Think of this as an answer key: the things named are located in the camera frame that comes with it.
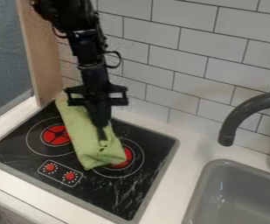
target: red burner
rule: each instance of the red burner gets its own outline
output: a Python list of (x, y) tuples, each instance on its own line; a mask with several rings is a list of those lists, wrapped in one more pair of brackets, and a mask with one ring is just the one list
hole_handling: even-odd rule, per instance
[(120, 164), (115, 164), (115, 165), (110, 165), (109, 168), (111, 169), (122, 169), (122, 168), (125, 168), (127, 167), (128, 165), (131, 164), (131, 161), (133, 160), (133, 152), (128, 148), (128, 147), (125, 147), (124, 148), (125, 150), (125, 155), (126, 155), (126, 158), (127, 160), (123, 163), (120, 163)]
[(67, 180), (74, 180), (75, 175), (74, 175), (73, 172), (68, 172), (68, 173), (65, 175), (65, 178), (66, 178)]
[(45, 169), (48, 171), (48, 172), (54, 172), (56, 170), (56, 166), (54, 164), (47, 164)]
[(70, 138), (64, 125), (54, 125), (46, 129), (43, 133), (43, 140), (47, 144), (54, 146), (70, 143)]

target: gray faucet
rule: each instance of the gray faucet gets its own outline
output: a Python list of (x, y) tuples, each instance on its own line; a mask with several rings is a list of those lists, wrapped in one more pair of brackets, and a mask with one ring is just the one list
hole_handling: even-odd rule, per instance
[(270, 94), (261, 94), (241, 103), (225, 119), (219, 132), (218, 142), (224, 146), (233, 145), (235, 132), (239, 125), (249, 116), (270, 109)]

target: sink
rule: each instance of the sink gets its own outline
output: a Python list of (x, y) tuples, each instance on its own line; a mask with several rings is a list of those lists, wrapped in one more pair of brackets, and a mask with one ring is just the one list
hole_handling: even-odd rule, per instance
[(229, 160), (210, 162), (183, 224), (270, 224), (270, 173)]

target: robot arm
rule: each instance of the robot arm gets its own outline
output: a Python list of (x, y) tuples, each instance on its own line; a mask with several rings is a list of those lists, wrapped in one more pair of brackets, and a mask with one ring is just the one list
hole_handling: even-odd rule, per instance
[[(43, 19), (52, 23), (53, 29), (64, 34), (59, 36), (54, 32), (68, 39), (73, 55), (78, 58), (83, 84), (65, 89), (68, 105), (86, 107), (100, 140), (106, 140), (102, 128), (108, 126), (111, 107), (128, 105), (128, 89), (109, 82), (107, 69), (120, 63), (108, 66), (105, 54), (113, 53), (119, 59), (121, 55), (107, 51), (98, 13), (90, 0), (33, 0), (31, 4)], [(121, 98), (110, 98), (112, 93), (121, 93)]]

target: green towel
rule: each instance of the green towel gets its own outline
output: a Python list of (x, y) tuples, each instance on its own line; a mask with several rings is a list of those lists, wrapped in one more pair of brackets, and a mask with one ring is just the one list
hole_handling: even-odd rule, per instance
[(85, 107), (68, 107), (63, 92), (56, 99), (56, 105), (78, 159), (86, 171), (97, 166), (117, 165), (126, 160), (124, 149), (111, 125), (104, 128), (107, 141), (100, 142)]

